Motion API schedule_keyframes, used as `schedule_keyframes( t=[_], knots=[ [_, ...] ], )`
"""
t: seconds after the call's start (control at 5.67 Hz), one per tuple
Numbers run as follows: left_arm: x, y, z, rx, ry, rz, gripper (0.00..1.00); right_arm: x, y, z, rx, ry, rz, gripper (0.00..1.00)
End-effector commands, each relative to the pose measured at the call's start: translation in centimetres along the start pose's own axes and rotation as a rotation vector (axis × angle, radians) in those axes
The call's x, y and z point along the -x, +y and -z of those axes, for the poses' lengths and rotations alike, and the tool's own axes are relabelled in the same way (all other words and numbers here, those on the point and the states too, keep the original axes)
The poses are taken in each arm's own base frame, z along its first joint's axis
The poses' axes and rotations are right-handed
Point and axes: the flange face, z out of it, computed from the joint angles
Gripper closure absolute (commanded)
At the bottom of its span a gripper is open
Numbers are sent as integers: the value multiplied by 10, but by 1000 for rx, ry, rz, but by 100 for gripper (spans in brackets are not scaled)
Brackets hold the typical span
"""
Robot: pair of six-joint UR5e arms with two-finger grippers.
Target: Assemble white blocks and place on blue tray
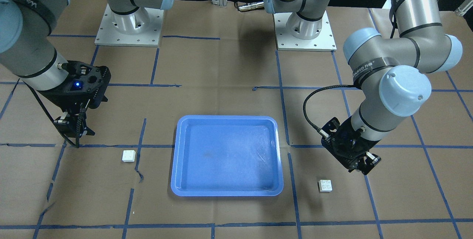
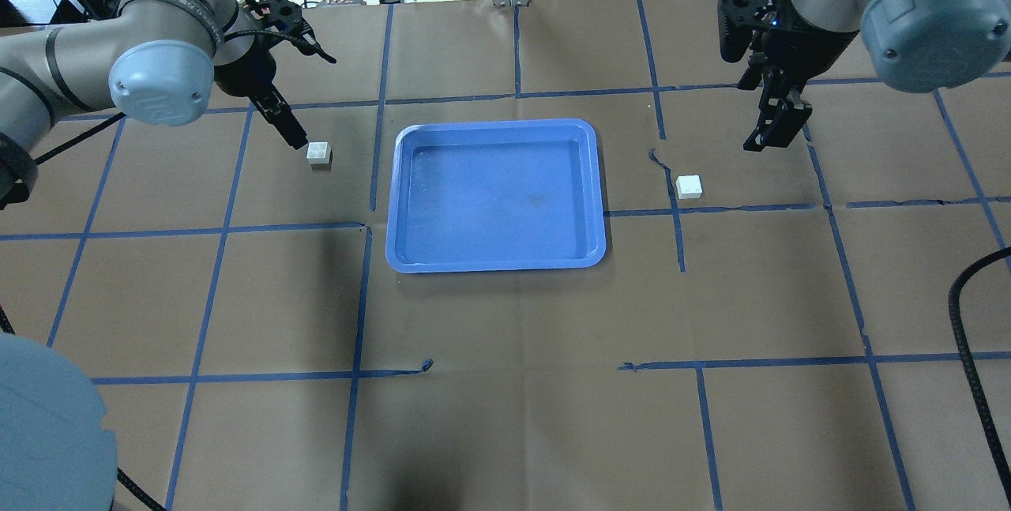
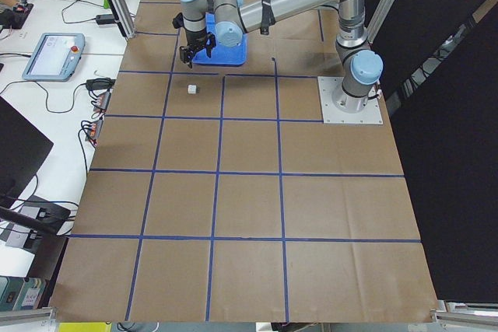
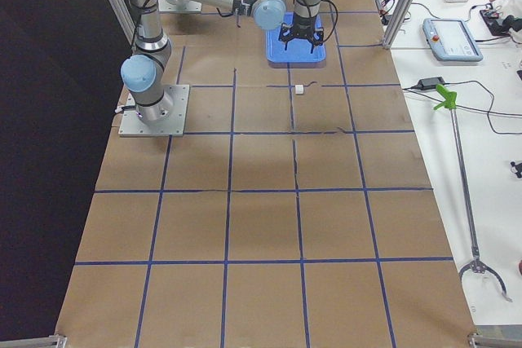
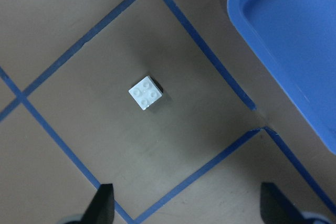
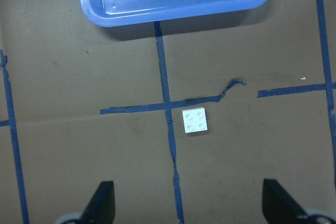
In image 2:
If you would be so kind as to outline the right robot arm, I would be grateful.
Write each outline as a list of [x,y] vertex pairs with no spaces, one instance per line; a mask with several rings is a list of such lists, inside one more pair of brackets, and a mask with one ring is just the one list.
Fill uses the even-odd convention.
[[885,85],[956,88],[1009,60],[1010,0],[717,0],[720,54],[747,61],[741,90],[761,90],[743,148],[786,148],[813,108],[806,84],[855,39]]

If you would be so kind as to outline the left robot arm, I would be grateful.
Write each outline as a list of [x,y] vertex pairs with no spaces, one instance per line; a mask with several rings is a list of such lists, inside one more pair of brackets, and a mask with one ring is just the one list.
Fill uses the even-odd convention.
[[109,19],[4,36],[2,204],[28,200],[43,162],[32,151],[73,115],[116,109],[145,125],[190,125],[220,90],[249,100],[288,146],[306,146],[274,85],[279,42],[333,62],[288,0],[120,0]]

